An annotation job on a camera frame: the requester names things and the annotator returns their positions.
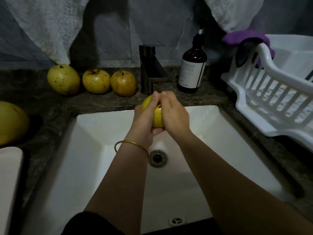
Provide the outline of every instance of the purple cloth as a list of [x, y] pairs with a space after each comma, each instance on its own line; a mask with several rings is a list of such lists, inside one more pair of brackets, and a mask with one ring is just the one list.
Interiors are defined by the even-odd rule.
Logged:
[[[270, 47], [269, 38], [266, 35], [256, 30], [237, 30], [237, 31], [226, 34], [223, 37], [223, 41], [231, 47], [240, 46], [242, 42], [254, 42], [256, 44], [265, 43], [269, 48], [272, 59], [275, 56], [275, 50], [273, 50]], [[260, 64], [261, 64], [261, 60], [259, 59], [257, 62], [257, 67], [259, 67]]]

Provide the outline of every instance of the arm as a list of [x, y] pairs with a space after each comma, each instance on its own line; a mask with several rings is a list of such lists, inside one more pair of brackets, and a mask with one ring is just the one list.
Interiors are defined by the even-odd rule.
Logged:
[[162, 92], [165, 129], [178, 143], [225, 234], [311, 234], [313, 225], [246, 178], [195, 136], [172, 92]]
[[[147, 108], [135, 108], [134, 120], [125, 140], [148, 149], [153, 136], [164, 129], [151, 129], [154, 110], [159, 101], [154, 94]], [[137, 145], [122, 143], [107, 173], [85, 208], [107, 219], [128, 234], [140, 234], [141, 213], [146, 182], [148, 157]]]

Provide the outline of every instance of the bottle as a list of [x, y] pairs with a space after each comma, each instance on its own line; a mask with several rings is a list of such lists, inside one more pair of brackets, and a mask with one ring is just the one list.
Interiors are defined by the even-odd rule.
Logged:
[[207, 55], [202, 50], [205, 41], [202, 32], [203, 25], [200, 25], [199, 33], [194, 36], [193, 47], [182, 56], [177, 88], [185, 93], [197, 92], [207, 62]]

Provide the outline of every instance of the large yellow fruit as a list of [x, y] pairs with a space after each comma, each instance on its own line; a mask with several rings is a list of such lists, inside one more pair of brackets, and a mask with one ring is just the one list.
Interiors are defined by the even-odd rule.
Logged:
[[29, 127], [24, 110], [9, 102], [0, 101], [0, 146], [22, 138]]
[[50, 68], [48, 82], [62, 95], [76, 94], [80, 87], [80, 77], [74, 68], [61, 64]]
[[137, 91], [137, 80], [128, 71], [116, 71], [111, 77], [113, 91], [120, 96], [132, 96]]
[[106, 93], [111, 87], [110, 75], [100, 69], [87, 70], [83, 75], [84, 87], [93, 94]]
[[[144, 110], [150, 100], [151, 100], [151, 96], [148, 96], [142, 103], [142, 110]], [[161, 108], [161, 104], [158, 103], [158, 106], [156, 107], [155, 111], [154, 111], [154, 119], [153, 119], [153, 123], [152, 123], [152, 127], [154, 128], [161, 128], [161, 127], [164, 127], [164, 123], [163, 123], [163, 120], [162, 120], [162, 108]]]

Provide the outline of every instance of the white dish rack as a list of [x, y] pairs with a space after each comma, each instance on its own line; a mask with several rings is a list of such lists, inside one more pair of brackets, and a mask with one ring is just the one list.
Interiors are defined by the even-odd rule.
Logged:
[[236, 67], [234, 57], [221, 79], [236, 91], [236, 108], [264, 135], [287, 135], [313, 152], [313, 37], [268, 37], [276, 51], [274, 61], [261, 43], [242, 67]]

